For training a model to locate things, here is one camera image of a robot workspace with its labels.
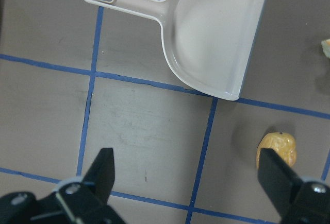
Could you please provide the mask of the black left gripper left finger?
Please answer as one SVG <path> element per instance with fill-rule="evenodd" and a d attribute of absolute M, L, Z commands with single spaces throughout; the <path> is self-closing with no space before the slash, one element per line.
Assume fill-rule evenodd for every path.
<path fill-rule="evenodd" d="M 115 211 L 107 204 L 114 174 L 113 149 L 102 148 L 81 180 L 57 190 L 56 200 L 69 223 L 115 223 Z"/>

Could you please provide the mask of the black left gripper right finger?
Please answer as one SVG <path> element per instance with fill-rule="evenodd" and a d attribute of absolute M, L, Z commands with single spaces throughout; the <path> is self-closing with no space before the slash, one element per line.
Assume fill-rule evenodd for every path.
<path fill-rule="evenodd" d="M 329 186 L 300 177 L 273 149 L 260 151 L 258 181 L 280 223 L 329 223 Z"/>

